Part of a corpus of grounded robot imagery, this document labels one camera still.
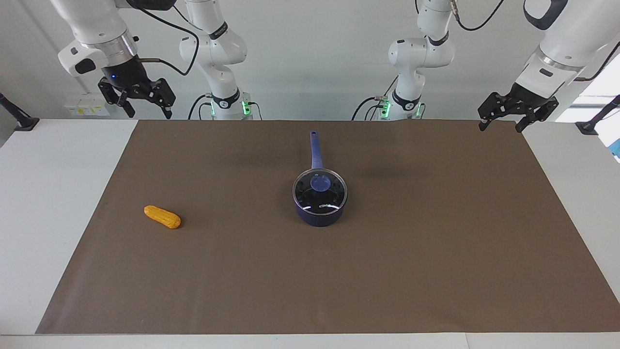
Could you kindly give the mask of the white wall socket strip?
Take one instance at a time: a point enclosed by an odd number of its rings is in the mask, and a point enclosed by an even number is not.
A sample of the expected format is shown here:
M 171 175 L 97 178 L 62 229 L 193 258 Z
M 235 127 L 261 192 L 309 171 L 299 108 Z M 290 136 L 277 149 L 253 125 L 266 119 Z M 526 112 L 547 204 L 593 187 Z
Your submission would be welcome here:
M 66 99 L 64 108 L 73 117 L 110 117 L 108 104 L 95 95 L 82 95 Z

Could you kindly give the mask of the brown table mat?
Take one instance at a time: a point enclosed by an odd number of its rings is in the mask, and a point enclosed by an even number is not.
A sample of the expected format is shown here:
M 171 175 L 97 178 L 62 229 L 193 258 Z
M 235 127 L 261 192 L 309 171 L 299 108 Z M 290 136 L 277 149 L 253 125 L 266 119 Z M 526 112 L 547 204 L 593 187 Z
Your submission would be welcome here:
M 327 227 L 292 197 L 312 130 L 348 186 Z M 37 328 L 416 332 L 620 332 L 620 303 L 510 122 L 139 121 Z

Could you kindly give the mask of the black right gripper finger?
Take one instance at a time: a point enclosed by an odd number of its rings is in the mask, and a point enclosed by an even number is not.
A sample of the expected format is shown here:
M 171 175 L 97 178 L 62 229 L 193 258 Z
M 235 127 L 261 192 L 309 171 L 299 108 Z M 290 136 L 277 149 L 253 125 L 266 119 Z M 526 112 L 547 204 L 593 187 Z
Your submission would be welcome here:
M 137 87 L 118 88 L 113 86 L 107 78 L 102 78 L 99 81 L 99 89 L 108 104 L 122 108 L 129 118 L 135 116 L 136 111 L 129 99 L 138 96 Z
M 172 107 L 176 95 L 165 78 L 151 81 L 148 78 L 141 80 L 142 99 L 158 106 L 166 119 L 172 118 Z

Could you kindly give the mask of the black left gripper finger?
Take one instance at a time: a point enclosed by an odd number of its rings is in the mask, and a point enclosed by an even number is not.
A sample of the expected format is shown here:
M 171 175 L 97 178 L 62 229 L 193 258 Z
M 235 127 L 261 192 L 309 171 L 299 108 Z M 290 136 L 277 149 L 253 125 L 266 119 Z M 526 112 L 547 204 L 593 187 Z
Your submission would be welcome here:
M 492 121 L 509 114 L 506 109 L 506 102 L 509 99 L 509 95 L 500 95 L 497 92 L 493 92 L 478 107 L 480 118 L 479 130 L 481 132 L 484 132 Z
M 525 128 L 534 124 L 535 122 L 544 122 L 548 119 L 549 115 L 555 111 L 559 102 L 556 97 L 552 97 L 549 101 L 543 105 L 534 107 L 521 103 L 520 112 L 524 115 L 514 127 L 516 132 L 522 133 Z

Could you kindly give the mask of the glass lid with blue knob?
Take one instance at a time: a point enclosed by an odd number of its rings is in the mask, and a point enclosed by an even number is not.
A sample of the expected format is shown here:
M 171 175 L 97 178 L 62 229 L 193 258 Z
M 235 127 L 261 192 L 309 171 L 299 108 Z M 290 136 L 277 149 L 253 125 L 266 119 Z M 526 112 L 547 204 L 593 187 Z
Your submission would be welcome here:
M 307 170 L 293 183 L 297 207 L 313 216 L 328 216 L 347 203 L 348 188 L 336 172 L 324 168 Z

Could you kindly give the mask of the dark blue saucepan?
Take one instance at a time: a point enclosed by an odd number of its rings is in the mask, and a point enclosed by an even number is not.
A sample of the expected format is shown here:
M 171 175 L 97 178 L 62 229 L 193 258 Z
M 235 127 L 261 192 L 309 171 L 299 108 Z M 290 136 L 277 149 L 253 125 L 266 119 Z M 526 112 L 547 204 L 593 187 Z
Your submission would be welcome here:
M 323 155 L 321 152 L 320 137 L 319 137 L 319 133 L 316 130 L 310 131 L 310 150 L 311 150 L 311 166 L 307 170 L 316 169 L 316 168 L 324 168 L 324 169 L 332 170 L 324 166 Z M 341 210 L 335 212 L 334 214 L 330 214 L 328 216 L 313 216 L 312 214 L 304 212 L 300 208 L 298 208 L 295 202 L 294 202 L 294 205 L 296 207 L 296 212 L 299 218 L 305 223 L 313 227 L 327 227 L 329 225 L 332 225 L 333 223 L 336 223 L 341 218 L 344 212 L 344 208 L 346 206 L 344 205 L 344 207 L 341 208 Z

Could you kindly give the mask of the black clamp stand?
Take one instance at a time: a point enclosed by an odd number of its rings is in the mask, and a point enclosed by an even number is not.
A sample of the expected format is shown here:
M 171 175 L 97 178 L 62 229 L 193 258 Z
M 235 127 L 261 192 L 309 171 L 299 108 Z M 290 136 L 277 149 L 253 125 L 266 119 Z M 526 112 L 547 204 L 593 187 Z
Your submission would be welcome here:
M 602 121 L 612 111 L 616 110 L 620 106 L 620 94 L 616 95 L 607 105 L 602 107 L 599 112 L 585 122 L 576 122 L 575 126 L 583 135 L 595 135 L 598 136 L 595 128 L 598 122 Z
M 0 105 L 3 106 L 17 121 L 17 126 L 14 128 L 16 132 L 29 132 L 35 128 L 40 121 L 38 117 L 32 117 L 29 113 L 25 112 L 19 106 L 15 105 L 12 101 L 7 99 L 4 94 L 0 93 Z

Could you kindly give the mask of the yellow corn cob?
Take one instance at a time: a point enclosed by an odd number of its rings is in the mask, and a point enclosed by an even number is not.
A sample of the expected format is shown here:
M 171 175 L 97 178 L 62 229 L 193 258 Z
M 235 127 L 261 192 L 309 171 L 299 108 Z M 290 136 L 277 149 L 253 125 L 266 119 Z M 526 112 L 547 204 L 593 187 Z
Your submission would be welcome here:
M 177 214 L 153 205 L 144 207 L 144 214 L 151 220 L 162 224 L 163 226 L 175 229 L 182 224 L 182 219 Z

